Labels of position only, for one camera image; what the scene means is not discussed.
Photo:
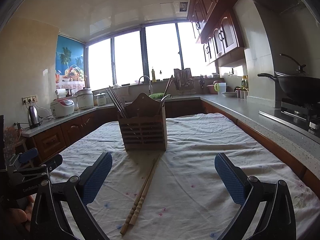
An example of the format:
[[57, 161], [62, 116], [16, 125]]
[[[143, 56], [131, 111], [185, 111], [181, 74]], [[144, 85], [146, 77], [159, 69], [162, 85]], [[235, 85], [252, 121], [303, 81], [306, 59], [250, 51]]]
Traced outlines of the person's left hand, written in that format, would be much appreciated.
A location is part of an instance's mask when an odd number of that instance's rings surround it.
[[31, 215], [33, 211], [34, 202], [35, 200], [33, 196], [28, 196], [27, 206], [25, 210], [9, 209], [9, 211], [5, 213], [4, 229], [7, 232], [11, 232], [12, 230], [19, 230], [19, 229], [30, 231], [30, 222], [31, 222]]

